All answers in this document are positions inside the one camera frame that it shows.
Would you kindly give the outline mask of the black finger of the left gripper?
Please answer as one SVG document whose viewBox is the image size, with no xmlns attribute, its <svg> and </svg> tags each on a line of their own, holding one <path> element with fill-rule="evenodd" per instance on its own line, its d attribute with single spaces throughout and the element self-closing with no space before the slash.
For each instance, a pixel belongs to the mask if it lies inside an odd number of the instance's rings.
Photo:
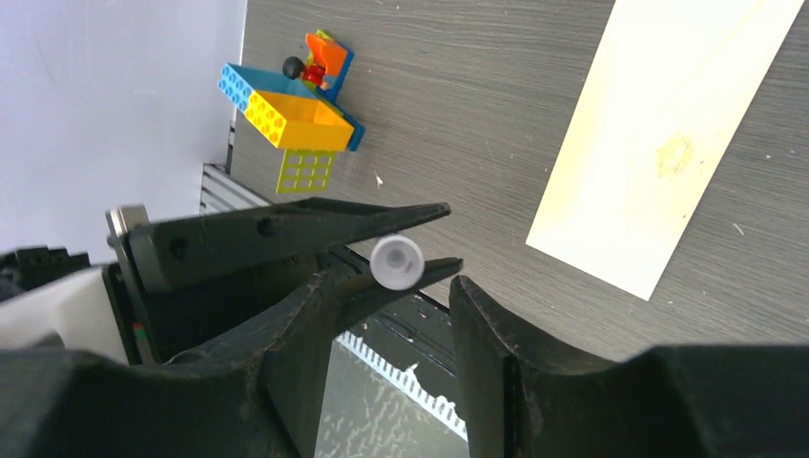
<svg viewBox="0 0 809 458">
<path fill-rule="evenodd" d="M 386 207 L 307 198 L 135 228 L 132 259 L 145 290 L 173 293 L 272 260 L 379 238 L 450 214 L 445 202 Z"/>
<path fill-rule="evenodd" d="M 385 288 L 370 273 L 353 278 L 338 278 L 335 286 L 334 335 L 339 336 L 392 302 L 457 275 L 463 265 L 464 261 L 460 258 L 428 260 L 421 278 L 404 290 Z"/>
</svg>

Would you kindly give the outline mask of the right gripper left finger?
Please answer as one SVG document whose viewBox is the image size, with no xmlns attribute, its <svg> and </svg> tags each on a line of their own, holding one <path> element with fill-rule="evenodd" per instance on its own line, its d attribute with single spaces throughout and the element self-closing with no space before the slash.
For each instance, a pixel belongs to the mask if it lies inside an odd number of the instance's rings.
<svg viewBox="0 0 809 458">
<path fill-rule="evenodd" d="M 167 364 L 87 351 L 1 355 L 5 457 L 311 457 L 334 336 L 320 272 Z"/>
</svg>

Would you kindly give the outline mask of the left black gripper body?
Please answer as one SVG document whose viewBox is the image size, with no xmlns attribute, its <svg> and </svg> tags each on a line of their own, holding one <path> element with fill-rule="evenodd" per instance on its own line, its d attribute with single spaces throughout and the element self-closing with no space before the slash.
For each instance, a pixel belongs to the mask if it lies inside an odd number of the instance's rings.
<svg viewBox="0 0 809 458">
<path fill-rule="evenodd" d="M 107 214 L 117 255 L 114 302 L 125 354 L 161 364 L 255 317 L 317 270 L 282 259 L 267 207 L 150 222 L 143 206 Z"/>
</svg>

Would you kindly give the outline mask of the white glue stick cap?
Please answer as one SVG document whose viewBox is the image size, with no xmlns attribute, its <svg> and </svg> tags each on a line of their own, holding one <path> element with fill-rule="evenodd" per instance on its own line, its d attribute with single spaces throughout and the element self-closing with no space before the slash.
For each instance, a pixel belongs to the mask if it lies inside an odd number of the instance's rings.
<svg viewBox="0 0 809 458">
<path fill-rule="evenodd" d="M 386 289 L 404 291 L 416 285 L 425 272 L 425 257 L 412 239 L 401 234 L 381 237 L 369 258 L 370 272 Z"/>
</svg>

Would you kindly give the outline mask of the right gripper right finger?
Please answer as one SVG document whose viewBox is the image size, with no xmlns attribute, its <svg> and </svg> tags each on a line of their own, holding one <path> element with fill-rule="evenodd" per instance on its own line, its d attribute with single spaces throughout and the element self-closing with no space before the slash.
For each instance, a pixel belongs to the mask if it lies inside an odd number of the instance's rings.
<svg viewBox="0 0 809 458">
<path fill-rule="evenodd" d="M 804 457 L 804 345 L 661 345 L 624 362 L 565 343 L 472 279 L 449 311 L 474 457 Z"/>
</svg>

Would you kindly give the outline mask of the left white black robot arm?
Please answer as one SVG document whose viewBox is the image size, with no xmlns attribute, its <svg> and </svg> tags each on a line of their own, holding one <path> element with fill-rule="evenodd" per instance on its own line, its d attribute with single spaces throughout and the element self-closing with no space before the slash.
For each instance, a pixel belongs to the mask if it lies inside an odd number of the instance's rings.
<svg viewBox="0 0 809 458">
<path fill-rule="evenodd" d="M 385 207 L 329 198 L 149 221 L 112 215 L 117 259 L 33 247 L 1 258 L 1 345 L 61 342 L 123 364 L 165 363 L 280 302 L 315 273 L 337 286 L 337 333 L 391 302 L 458 274 L 426 260 L 404 230 L 445 203 Z"/>
</svg>

